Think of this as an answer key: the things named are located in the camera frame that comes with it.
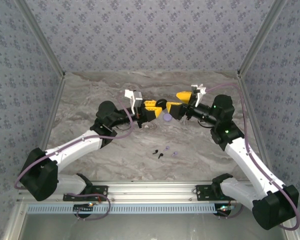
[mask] marble surface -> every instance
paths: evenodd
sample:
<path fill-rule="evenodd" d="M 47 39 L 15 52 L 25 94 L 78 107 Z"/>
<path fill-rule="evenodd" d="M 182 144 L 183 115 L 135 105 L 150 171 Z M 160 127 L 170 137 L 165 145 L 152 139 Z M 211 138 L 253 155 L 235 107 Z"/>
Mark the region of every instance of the marble surface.
<path fill-rule="evenodd" d="M 178 102 L 177 92 L 190 91 L 192 83 L 202 83 L 207 89 L 223 83 L 236 83 L 234 72 L 211 71 L 125 71 L 67 73 L 61 101 L 53 124 L 48 148 L 57 147 L 78 137 L 93 125 L 98 106 L 105 100 L 113 101 L 124 96 L 124 90 L 141 91 L 144 99 Z M 202 103 L 211 105 L 218 94 L 232 97 L 235 107 L 234 122 L 243 130 L 240 98 L 232 87 L 219 88 L 204 96 Z M 126 107 L 129 100 L 123 99 Z M 91 152 L 72 164 L 62 173 L 82 173 L 90 180 L 211 180 L 230 173 L 238 180 L 247 177 L 234 160 L 216 145 L 209 129 L 198 125 L 197 120 L 182 119 L 165 122 L 159 118 L 143 124 L 135 123 L 132 134 L 125 139 L 113 140 L 106 147 Z M 116 129 L 119 135 L 125 131 Z M 248 121 L 249 141 L 258 152 L 253 131 Z M 158 159 L 157 150 L 164 153 Z"/>

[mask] wall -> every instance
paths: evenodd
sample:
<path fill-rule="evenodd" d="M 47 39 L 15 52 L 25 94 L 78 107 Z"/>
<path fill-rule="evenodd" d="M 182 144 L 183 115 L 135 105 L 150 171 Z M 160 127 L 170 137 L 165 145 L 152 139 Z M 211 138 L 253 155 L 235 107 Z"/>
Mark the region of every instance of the wall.
<path fill-rule="evenodd" d="M 273 0 L 28 0 L 66 72 L 236 70 Z"/>
<path fill-rule="evenodd" d="M 300 0 L 288 1 L 244 79 L 274 172 L 300 192 Z"/>
<path fill-rule="evenodd" d="M 40 143 L 58 83 L 13 0 L 0 0 L 0 239 L 14 180 Z"/>

